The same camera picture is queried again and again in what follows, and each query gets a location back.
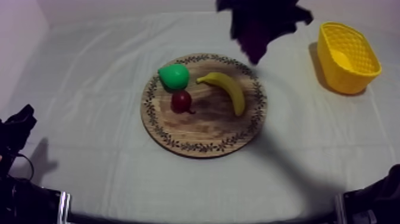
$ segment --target cable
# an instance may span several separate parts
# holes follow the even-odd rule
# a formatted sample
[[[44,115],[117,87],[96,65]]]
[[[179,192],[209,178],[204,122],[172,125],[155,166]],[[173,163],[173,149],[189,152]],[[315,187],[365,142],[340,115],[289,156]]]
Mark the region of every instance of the cable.
[[[26,157],[25,155],[23,155],[23,154],[17,154],[17,157],[24,157],[28,162],[29,162],[29,166],[30,166],[30,170],[32,171],[31,173],[30,173],[30,177],[29,177],[29,181],[31,181],[32,180],[32,178],[33,178],[33,176],[35,175],[35,168],[33,167],[33,164],[32,164],[32,162],[28,159],[28,157]]]

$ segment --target yellow basket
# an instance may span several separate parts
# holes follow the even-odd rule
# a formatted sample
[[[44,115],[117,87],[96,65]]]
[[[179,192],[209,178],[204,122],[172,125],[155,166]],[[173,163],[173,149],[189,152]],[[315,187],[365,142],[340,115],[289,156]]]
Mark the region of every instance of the yellow basket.
[[[321,25],[318,57],[327,84],[343,94],[361,92],[382,70],[363,34],[341,23]]]

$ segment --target white tablecloth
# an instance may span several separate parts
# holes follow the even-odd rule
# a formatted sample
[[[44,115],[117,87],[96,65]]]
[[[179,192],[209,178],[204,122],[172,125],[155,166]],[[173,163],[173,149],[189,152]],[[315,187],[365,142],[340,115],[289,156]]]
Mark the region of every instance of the white tablecloth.
[[[353,24],[383,72],[362,95],[323,88],[316,19],[272,42],[254,68],[268,96],[263,133],[213,160],[176,156],[143,128],[140,98],[157,68],[210,52],[247,63],[229,13],[172,13],[61,26],[32,57],[1,118],[25,104],[34,183],[70,192],[72,211],[123,220],[204,223],[292,219],[329,208],[400,161],[400,38]],[[14,166],[28,175],[25,161]]]

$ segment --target red apple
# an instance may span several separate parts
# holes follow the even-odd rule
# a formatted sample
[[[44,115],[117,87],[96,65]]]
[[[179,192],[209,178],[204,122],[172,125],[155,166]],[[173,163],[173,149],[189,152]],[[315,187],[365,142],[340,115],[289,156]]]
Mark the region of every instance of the red apple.
[[[189,112],[194,114],[195,112],[190,110],[192,105],[192,97],[190,94],[184,90],[175,92],[171,99],[171,108],[175,113]]]

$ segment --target banana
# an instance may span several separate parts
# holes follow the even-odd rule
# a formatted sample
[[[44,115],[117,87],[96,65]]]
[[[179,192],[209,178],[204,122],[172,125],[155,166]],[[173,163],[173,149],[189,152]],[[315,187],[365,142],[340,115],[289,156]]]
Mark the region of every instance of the banana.
[[[243,91],[239,84],[230,76],[220,72],[211,72],[206,76],[198,78],[196,82],[197,84],[205,82],[223,88],[232,100],[236,116],[242,115],[245,111],[246,102]]]

